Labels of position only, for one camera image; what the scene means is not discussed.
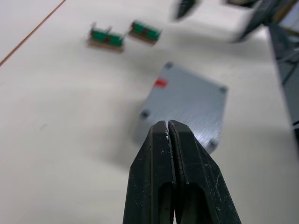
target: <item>red sticker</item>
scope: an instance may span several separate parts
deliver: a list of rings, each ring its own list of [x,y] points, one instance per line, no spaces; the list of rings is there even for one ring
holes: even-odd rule
[[[160,88],[165,88],[168,84],[168,81],[162,78],[157,79],[155,82],[154,86],[155,87],[160,87]]]

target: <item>blurry object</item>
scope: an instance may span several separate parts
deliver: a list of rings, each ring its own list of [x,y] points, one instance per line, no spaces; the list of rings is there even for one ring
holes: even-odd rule
[[[275,23],[269,25],[269,31],[282,89],[299,146],[299,45],[291,42],[290,34]]]
[[[199,0],[181,0],[178,5],[178,12],[175,17],[176,20],[179,20],[189,13],[195,8]]]
[[[260,25],[272,22],[274,14],[290,3],[290,0],[262,0],[249,19],[245,29],[238,35],[234,42],[244,41]]]
[[[259,0],[228,0],[230,5],[252,8]]]
[[[134,140],[142,144],[151,126],[175,119],[211,153],[219,143],[226,95],[226,87],[167,63],[141,109]]]
[[[111,49],[119,52],[124,51],[123,39],[120,34],[111,33],[111,28],[100,30],[95,28],[96,23],[92,24],[88,42],[90,45],[100,46],[106,49]]]
[[[299,1],[289,5],[279,25],[290,34],[299,36]]]
[[[149,44],[156,44],[159,40],[161,31],[143,24],[139,21],[134,21],[130,27],[129,35]]]
[[[299,60],[299,46],[290,41],[288,33],[275,23],[269,24],[269,32],[278,63],[295,63]]]
[[[191,129],[159,121],[131,165],[122,223],[172,224],[174,210],[177,224],[241,223],[218,165]]]

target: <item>metal plate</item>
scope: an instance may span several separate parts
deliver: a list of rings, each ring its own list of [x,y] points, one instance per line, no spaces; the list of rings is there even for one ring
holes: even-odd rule
[[[226,92],[224,86],[167,63],[140,112],[135,141],[142,144],[152,125],[173,119],[188,125],[211,153],[219,142]]]

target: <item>screw hole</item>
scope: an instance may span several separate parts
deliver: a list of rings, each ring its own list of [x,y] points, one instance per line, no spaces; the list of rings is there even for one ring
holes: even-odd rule
[[[148,110],[144,110],[140,113],[140,118],[145,120],[149,117],[149,115],[150,115],[150,112]]]
[[[168,63],[165,65],[165,68],[170,69],[172,66],[173,66],[173,63],[172,63],[172,62],[168,62]]]

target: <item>green electronic component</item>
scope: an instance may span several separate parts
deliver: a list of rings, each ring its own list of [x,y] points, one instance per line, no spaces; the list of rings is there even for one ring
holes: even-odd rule
[[[145,25],[139,21],[134,21],[129,34],[135,38],[155,44],[160,37],[161,30]]]
[[[102,43],[106,43],[113,46],[122,46],[123,45],[123,36],[118,34],[113,34],[108,31],[101,30],[91,30],[91,39],[93,41],[98,41]]]

